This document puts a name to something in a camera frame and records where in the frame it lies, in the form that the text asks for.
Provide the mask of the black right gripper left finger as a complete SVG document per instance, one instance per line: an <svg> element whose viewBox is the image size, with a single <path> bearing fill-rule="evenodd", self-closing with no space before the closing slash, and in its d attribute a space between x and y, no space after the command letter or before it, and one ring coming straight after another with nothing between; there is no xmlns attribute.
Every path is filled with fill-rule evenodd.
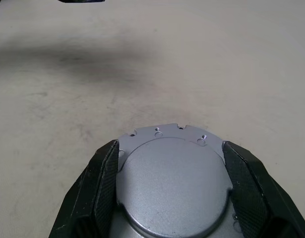
<svg viewBox="0 0 305 238"><path fill-rule="evenodd" d="M119 141L99 148L64 197L49 238L109 238Z"/></svg>

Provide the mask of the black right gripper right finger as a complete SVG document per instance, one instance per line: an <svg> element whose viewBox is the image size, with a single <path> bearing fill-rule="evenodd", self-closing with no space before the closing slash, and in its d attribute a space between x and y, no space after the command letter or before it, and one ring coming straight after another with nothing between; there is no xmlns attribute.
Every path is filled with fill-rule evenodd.
<svg viewBox="0 0 305 238"><path fill-rule="evenodd" d="M250 151L224 141L231 200L244 238L305 238L305 220L288 193Z"/></svg>

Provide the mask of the grey round motor lid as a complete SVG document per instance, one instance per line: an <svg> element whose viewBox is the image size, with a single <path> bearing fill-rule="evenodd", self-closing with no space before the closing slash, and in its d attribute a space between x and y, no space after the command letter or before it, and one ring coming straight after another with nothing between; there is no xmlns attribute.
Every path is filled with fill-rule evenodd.
<svg viewBox="0 0 305 238"><path fill-rule="evenodd" d="M164 124L138 128L119 142L109 238L244 238L221 138Z"/></svg>

